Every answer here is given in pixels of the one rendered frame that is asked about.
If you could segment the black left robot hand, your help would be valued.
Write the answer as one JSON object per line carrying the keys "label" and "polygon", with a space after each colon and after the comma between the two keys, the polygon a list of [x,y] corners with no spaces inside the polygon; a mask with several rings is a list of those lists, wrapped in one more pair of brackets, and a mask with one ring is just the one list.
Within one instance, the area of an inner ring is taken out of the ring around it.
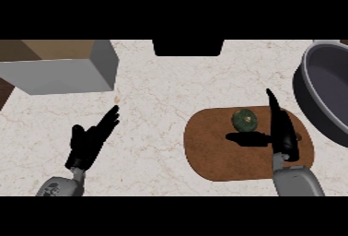
{"label": "black left robot hand", "polygon": [[103,143],[107,140],[111,131],[119,124],[119,107],[113,106],[106,112],[97,125],[83,129],[79,124],[72,126],[70,153],[64,162],[64,168],[79,168],[86,171],[95,161]]}

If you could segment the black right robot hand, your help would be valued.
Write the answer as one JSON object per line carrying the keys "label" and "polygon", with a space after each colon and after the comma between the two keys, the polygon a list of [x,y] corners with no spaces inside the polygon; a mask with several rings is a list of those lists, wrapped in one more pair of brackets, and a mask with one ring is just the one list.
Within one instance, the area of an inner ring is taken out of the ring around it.
{"label": "black right robot hand", "polygon": [[265,147],[271,145],[272,153],[285,155],[285,161],[299,160],[299,148],[296,133],[287,112],[280,109],[275,96],[266,89],[269,98],[269,134],[259,132],[228,133],[225,139],[235,142],[241,147]]}

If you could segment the green squash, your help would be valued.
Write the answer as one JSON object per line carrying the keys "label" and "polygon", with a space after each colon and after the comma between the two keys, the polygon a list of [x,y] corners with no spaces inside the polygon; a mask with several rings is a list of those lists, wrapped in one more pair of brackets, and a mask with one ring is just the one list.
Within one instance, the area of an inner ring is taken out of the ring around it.
{"label": "green squash", "polygon": [[249,109],[240,109],[234,112],[232,126],[237,132],[252,132],[256,129],[256,116]]}

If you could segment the brown wooden cutting board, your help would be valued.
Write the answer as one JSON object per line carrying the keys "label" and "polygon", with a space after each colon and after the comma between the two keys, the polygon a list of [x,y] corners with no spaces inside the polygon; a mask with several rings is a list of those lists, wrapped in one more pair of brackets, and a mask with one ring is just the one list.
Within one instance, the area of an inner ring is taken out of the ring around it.
{"label": "brown wooden cutting board", "polygon": [[[234,133],[232,114],[241,108],[203,109],[193,114],[182,133],[184,154],[197,175],[212,182],[269,179],[271,145],[266,147],[240,147],[225,139]],[[246,107],[254,116],[254,131],[269,134],[269,106]],[[287,111],[294,133],[299,134],[299,160],[285,162],[284,166],[306,166],[313,162],[313,146],[305,126]]]}

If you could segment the dark grey pot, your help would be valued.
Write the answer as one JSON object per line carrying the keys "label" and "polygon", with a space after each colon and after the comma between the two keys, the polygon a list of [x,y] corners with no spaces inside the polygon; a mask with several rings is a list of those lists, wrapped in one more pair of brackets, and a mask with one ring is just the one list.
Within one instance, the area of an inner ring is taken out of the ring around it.
{"label": "dark grey pot", "polygon": [[313,40],[291,79],[293,95],[321,134],[348,148],[348,45]]}

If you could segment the grey box with brown top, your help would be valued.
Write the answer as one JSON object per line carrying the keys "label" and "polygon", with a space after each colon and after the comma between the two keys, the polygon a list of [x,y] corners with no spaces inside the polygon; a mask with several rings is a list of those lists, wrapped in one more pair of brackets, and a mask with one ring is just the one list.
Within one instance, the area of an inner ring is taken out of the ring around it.
{"label": "grey box with brown top", "polygon": [[108,40],[0,40],[0,77],[26,94],[113,91]]}

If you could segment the black appliance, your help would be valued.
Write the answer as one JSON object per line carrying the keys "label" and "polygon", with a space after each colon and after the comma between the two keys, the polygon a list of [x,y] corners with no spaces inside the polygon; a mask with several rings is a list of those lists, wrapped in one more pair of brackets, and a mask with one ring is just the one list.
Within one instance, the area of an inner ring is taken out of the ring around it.
{"label": "black appliance", "polygon": [[223,40],[153,40],[157,56],[218,56]]}

